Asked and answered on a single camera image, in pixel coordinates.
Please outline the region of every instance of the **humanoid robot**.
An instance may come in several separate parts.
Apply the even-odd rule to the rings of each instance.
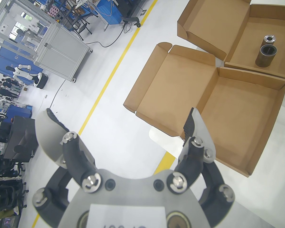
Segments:
[[[32,67],[31,65],[22,65],[19,64],[18,67],[11,67],[11,66],[6,66],[5,69],[8,71],[12,71],[13,79],[17,80],[20,84],[24,84],[23,81],[21,81],[18,77],[24,77],[28,80],[33,80],[34,81],[34,87],[37,87],[39,89],[43,89],[47,80],[48,76],[42,72],[38,74],[30,74],[26,71],[23,71],[22,69],[25,68],[27,71],[31,71]]]
[[[79,135],[50,109],[36,117],[35,132],[39,146],[59,166],[33,196],[37,212],[53,228],[213,228],[235,201],[214,162],[215,146],[196,108],[184,126],[178,165],[144,179],[98,169]],[[200,174],[207,188],[197,200],[190,186]],[[71,178],[80,188],[69,202],[66,186]]]

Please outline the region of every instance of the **hex bolt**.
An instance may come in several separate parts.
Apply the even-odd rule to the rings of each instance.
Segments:
[[[172,182],[177,188],[182,188],[184,185],[184,180],[181,176],[174,177]]]

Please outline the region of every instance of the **cardboard box lid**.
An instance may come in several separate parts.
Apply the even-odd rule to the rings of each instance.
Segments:
[[[177,21],[177,35],[224,60],[249,12],[250,2],[190,0]]]
[[[159,43],[154,48],[124,106],[168,135],[180,136],[188,112],[197,107],[217,71],[212,54],[171,47]]]

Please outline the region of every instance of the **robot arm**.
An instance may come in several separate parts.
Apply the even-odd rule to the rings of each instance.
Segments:
[[[23,84],[23,82],[16,75],[13,75],[13,79],[18,81],[20,84]]]
[[[31,71],[31,70],[32,70],[32,66],[31,66],[31,65],[22,65],[22,64],[19,64],[19,65],[18,65],[18,68],[19,68],[19,69],[25,68],[25,69],[27,69],[28,71]]]
[[[210,228],[224,219],[235,201],[214,163],[214,143],[195,108],[184,126],[185,142],[175,170],[144,179],[125,179],[98,169],[79,135],[69,132],[50,109],[37,116],[35,131],[39,145],[60,166],[33,197],[36,210],[52,227],[85,227],[90,207],[101,204],[163,206],[165,227]],[[198,201],[189,188],[200,174],[207,188]],[[80,189],[69,203],[66,185],[71,178]]]

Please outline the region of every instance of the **white robot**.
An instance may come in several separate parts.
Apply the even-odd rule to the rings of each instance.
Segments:
[[[27,71],[32,70],[31,65],[19,64],[18,67],[11,67],[11,66],[5,67],[6,70],[12,71],[12,73],[14,74],[13,79],[17,80],[19,83],[23,84],[23,81],[21,81],[18,77],[24,77],[28,80],[33,80],[34,87],[43,89],[48,80],[48,76],[42,72],[39,72],[38,74],[30,74],[28,72],[23,71],[22,70],[23,68],[27,69]]]

